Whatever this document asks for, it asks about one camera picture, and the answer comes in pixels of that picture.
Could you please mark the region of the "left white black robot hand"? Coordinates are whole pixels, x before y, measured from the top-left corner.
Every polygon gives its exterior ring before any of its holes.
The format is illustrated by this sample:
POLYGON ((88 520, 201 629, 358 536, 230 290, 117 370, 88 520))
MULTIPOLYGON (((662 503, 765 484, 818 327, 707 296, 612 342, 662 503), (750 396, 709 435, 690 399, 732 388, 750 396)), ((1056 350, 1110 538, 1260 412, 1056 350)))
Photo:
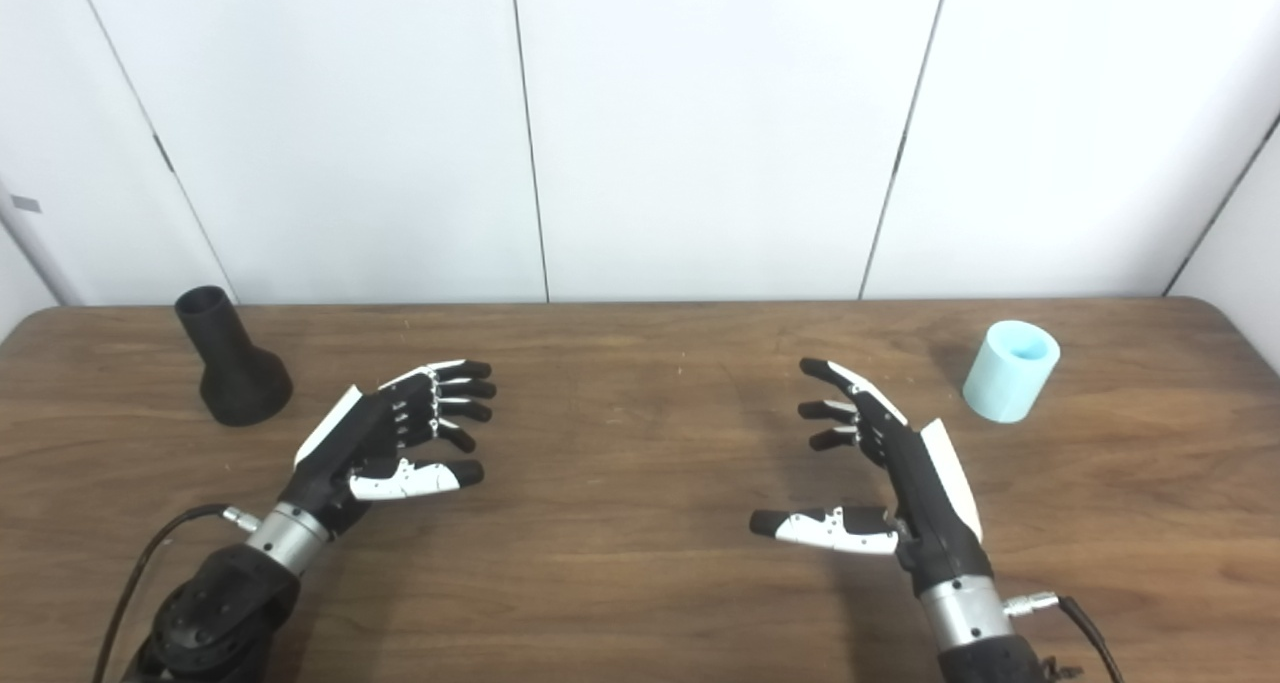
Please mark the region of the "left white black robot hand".
POLYGON ((472 454, 475 437, 454 420, 492 420, 485 402, 497 388, 490 373, 484 361, 435 361, 374 391, 348 388, 300 446, 278 500, 293 513, 311 515, 334 540, 376 501, 426 498, 483 482, 479 460, 419 460, 407 451, 443 440, 472 454))

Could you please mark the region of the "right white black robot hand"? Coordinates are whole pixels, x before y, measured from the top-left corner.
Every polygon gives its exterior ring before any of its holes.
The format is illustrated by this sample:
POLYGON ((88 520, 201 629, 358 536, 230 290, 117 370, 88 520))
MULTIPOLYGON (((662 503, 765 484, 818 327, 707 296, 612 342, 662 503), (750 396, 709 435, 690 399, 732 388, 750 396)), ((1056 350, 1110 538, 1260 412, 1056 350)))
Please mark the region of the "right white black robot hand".
POLYGON ((812 449, 854 446, 887 475, 896 504, 755 510, 750 532, 842 554, 893 555, 915 595, 965 576, 993 577, 977 504, 942 420, 916 431, 869 379, 829 359, 804 358, 799 367, 846 396, 797 405, 804 420, 835 422, 810 437, 812 449))

